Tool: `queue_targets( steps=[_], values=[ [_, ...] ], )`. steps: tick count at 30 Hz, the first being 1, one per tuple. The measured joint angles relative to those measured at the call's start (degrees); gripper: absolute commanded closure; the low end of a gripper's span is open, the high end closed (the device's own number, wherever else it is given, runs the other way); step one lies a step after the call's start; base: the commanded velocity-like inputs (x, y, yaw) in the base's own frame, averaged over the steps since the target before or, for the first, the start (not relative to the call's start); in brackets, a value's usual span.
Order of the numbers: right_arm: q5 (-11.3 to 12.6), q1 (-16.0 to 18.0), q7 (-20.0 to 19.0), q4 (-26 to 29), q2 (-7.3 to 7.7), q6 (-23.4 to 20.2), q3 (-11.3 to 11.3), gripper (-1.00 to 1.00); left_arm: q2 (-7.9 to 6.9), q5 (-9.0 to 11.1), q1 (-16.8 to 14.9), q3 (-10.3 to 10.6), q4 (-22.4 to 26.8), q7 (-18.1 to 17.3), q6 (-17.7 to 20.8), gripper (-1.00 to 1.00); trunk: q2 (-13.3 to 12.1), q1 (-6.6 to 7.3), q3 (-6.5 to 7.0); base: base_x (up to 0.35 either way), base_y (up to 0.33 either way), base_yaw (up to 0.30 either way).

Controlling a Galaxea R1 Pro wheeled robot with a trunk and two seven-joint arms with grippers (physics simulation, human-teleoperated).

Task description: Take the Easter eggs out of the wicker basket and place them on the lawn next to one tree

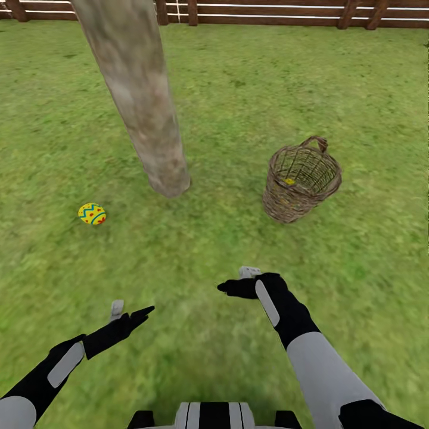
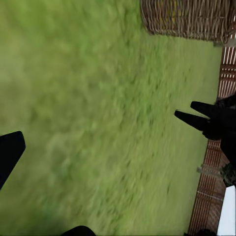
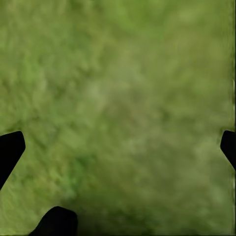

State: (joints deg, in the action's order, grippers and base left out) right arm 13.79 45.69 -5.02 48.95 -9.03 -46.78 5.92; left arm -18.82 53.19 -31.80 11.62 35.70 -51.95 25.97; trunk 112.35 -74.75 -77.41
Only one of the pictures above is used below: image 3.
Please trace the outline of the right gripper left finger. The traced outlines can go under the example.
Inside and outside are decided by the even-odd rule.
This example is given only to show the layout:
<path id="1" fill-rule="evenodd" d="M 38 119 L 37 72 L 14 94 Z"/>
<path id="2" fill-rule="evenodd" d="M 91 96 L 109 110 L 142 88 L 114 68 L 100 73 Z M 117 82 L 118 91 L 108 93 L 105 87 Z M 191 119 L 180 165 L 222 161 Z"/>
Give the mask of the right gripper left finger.
<path id="1" fill-rule="evenodd" d="M 0 189 L 26 149 L 21 131 L 0 136 Z"/>

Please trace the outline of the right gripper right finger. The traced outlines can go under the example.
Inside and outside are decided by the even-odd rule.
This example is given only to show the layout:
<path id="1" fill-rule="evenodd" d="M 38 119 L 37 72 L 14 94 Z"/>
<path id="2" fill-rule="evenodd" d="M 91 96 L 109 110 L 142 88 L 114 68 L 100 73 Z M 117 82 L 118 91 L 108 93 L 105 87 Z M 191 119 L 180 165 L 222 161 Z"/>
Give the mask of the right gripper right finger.
<path id="1" fill-rule="evenodd" d="M 236 133 L 225 131 L 220 147 L 236 170 Z"/>

